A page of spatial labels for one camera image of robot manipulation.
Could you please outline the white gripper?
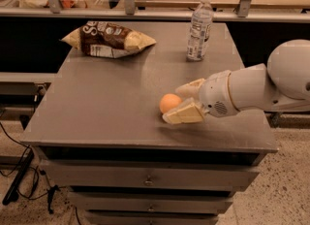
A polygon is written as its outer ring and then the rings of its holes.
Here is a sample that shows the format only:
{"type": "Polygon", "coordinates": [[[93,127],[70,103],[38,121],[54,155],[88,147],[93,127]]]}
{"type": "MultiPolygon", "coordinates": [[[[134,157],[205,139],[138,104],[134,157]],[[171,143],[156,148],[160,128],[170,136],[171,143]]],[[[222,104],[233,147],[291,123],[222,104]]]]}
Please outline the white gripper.
{"type": "Polygon", "coordinates": [[[206,109],[215,117],[232,116],[239,113],[234,106],[229,80],[231,71],[216,73],[209,78],[198,79],[183,84],[175,89],[175,93],[186,99],[176,108],[164,113],[162,118],[168,124],[189,124],[203,122],[206,109]]]}

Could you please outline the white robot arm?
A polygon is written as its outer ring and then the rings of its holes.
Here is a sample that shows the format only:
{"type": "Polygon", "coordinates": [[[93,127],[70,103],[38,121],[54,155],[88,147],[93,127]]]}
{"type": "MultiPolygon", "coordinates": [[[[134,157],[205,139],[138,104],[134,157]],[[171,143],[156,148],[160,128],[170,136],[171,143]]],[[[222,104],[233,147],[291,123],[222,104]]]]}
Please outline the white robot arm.
{"type": "Polygon", "coordinates": [[[310,41],[278,46],[265,64],[226,70],[175,89],[182,103],[165,112],[168,124],[198,123],[210,114],[236,115],[246,110],[307,112],[310,109],[310,41]]]}

